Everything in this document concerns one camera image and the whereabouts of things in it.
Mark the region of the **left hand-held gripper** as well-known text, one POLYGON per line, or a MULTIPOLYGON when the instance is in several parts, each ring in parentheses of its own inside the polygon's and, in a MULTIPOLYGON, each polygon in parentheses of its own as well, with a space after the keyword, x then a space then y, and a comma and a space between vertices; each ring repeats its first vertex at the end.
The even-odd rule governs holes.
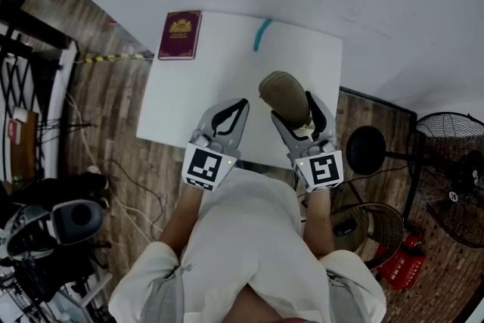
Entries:
POLYGON ((234 98, 202 115, 185 149, 181 177, 185 184, 216 191, 240 158, 239 147, 250 103, 234 98))

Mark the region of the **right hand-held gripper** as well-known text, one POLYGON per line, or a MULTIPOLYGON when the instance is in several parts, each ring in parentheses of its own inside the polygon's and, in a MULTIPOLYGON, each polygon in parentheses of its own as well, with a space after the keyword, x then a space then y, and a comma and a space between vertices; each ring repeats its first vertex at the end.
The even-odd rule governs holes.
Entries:
POLYGON ((289 150, 293 170, 305 190, 312 193, 334 188, 343 182, 343 161, 335 141, 322 141, 337 136, 334 115, 316 94, 306 91, 306 99, 314 124, 313 141, 307 135, 298 136, 275 110, 271 112, 271 119, 289 150))

